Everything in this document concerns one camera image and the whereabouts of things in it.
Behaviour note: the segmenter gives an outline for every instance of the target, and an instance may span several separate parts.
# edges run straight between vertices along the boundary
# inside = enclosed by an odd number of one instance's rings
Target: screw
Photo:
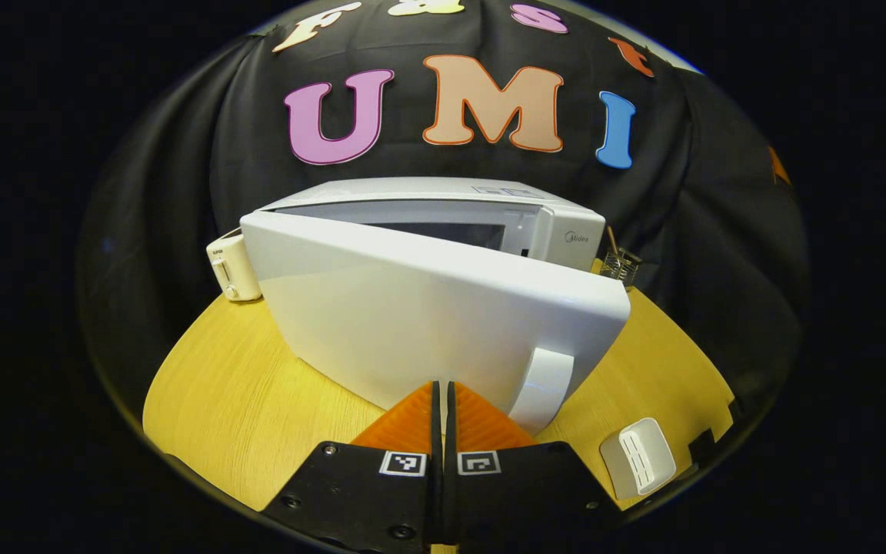
[[[389,532],[398,540],[412,539],[415,536],[415,529],[409,526],[394,526]]]

